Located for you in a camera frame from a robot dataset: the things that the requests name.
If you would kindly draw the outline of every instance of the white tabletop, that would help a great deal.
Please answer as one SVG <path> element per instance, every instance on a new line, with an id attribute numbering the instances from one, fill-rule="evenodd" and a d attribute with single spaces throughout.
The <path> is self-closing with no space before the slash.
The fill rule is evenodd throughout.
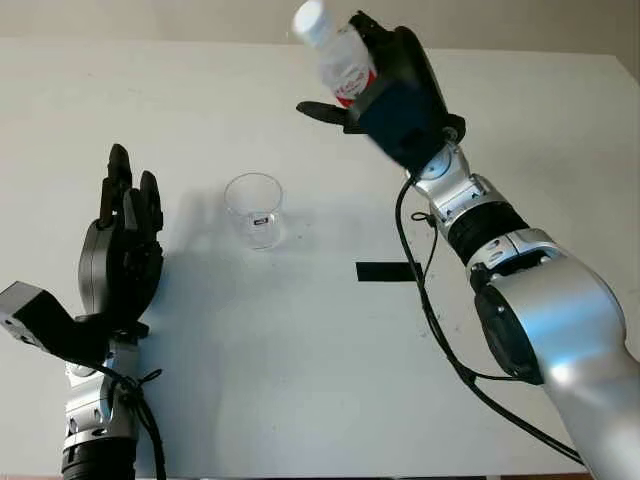
<path id="1" fill-rule="evenodd" d="M 638 86 L 606 56 L 430 52 L 464 141 L 532 226 L 595 268 L 638 326 Z M 364 137 L 297 114 L 330 100 L 303 47 L 0 41 L 0 286 L 16 279 L 82 313 L 76 268 L 111 143 L 160 185 L 165 266 L 144 315 L 141 373 L 177 477 L 578 471 L 489 411 L 438 351 L 411 284 L 362 284 L 355 261 L 402 261 L 403 179 Z M 253 252 L 221 192 L 264 171 L 287 238 Z M 411 208 L 425 208 L 412 194 Z M 431 234 L 408 226 L 420 258 Z M 465 361 L 498 372 L 463 267 L 442 244 L 429 280 Z M 63 363 L 0 333 L 0 471 L 59 471 Z M 490 386 L 568 441 L 538 388 Z M 143 435 L 138 470 L 150 474 Z"/>

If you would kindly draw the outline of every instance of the water bottle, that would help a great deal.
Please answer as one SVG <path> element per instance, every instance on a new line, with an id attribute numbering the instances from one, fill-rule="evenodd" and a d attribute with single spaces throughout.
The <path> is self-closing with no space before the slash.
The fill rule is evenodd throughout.
<path id="1" fill-rule="evenodd" d="M 376 70 L 360 35 L 348 24 L 337 30 L 322 0 L 309 0 L 296 12 L 293 31 L 318 52 L 322 83 L 350 107 L 376 78 Z"/>

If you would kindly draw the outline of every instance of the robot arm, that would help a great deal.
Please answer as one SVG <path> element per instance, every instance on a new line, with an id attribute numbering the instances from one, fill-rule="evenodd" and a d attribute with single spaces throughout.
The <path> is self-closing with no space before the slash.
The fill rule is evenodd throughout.
<path id="1" fill-rule="evenodd" d="M 582 460 L 599 480 L 640 472 L 640 365 L 624 345 L 624 316 L 606 283 L 530 228 L 485 178 L 472 174 L 458 145 L 464 119 L 447 111 L 416 36 L 386 31 L 359 12 L 351 21 L 378 78 L 348 120 L 335 107 L 298 110 L 367 133 L 404 167 L 429 202 L 440 233 L 475 291 L 486 341 L 512 377 L 541 385 Z"/>
<path id="2" fill-rule="evenodd" d="M 160 194 L 155 177 L 132 186 L 127 151 L 116 144 L 102 183 L 99 218 L 80 255 L 78 281 L 86 315 L 73 319 L 46 290 L 15 282 L 0 292 L 0 325 L 17 340 L 66 360 L 71 384 L 66 405 L 62 474 L 66 479 L 135 477 L 138 422 L 148 430 L 156 474 L 165 479 L 158 427 L 137 376 L 139 322 L 162 269 Z"/>
<path id="3" fill-rule="evenodd" d="M 415 188 L 466 265 L 494 357 L 509 375 L 542 385 L 595 478 L 636 478 L 640 365 L 613 292 L 545 232 L 520 224 L 489 182 L 468 174 L 459 146 L 446 146 L 436 164 L 449 162 L 442 157 L 448 169 L 433 178 L 429 163 Z M 485 241 L 492 222 L 507 231 Z"/>

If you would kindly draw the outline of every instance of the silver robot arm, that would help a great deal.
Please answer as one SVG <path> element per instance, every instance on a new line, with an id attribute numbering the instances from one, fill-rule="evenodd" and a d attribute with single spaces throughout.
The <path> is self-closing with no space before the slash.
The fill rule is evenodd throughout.
<path id="1" fill-rule="evenodd" d="M 471 174 L 460 146 L 436 155 L 415 189 L 466 265 L 501 367 L 542 386 L 596 479 L 640 478 L 640 364 L 611 289 Z"/>

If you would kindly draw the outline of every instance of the clear plastic cup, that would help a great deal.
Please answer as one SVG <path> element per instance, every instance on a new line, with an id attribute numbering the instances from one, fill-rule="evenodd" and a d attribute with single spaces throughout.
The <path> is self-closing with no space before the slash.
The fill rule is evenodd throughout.
<path id="1" fill-rule="evenodd" d="M 282 236 L 282 187 L 271 175 L 245 173 L 229 182 L 224 203 L 233 226 L 255 250 L 273 247 Z"/>

